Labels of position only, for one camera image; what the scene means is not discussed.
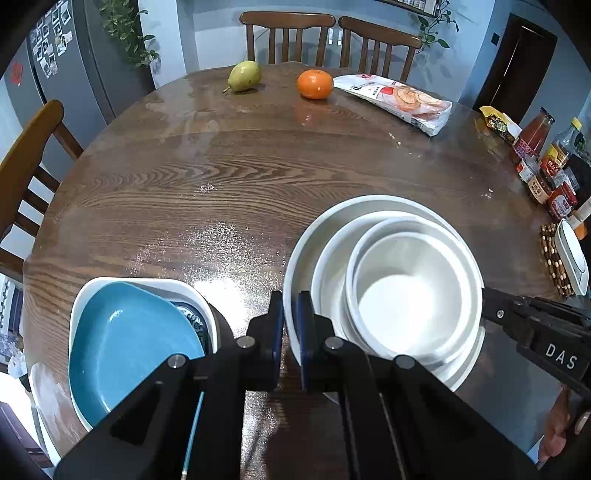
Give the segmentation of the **person's right hand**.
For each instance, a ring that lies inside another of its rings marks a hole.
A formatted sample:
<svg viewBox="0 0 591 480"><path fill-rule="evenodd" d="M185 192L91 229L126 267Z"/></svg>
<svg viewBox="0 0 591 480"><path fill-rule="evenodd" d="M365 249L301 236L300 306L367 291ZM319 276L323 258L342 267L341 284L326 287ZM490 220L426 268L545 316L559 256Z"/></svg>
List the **person's right hand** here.
<svg viewBox="0 0 591 480"><path fill-rule="evenodd" d="M568 388L562 387L550 411L538 452L540 462L556 457L566 445L566 430L571 422L570 394Z"/></svg>

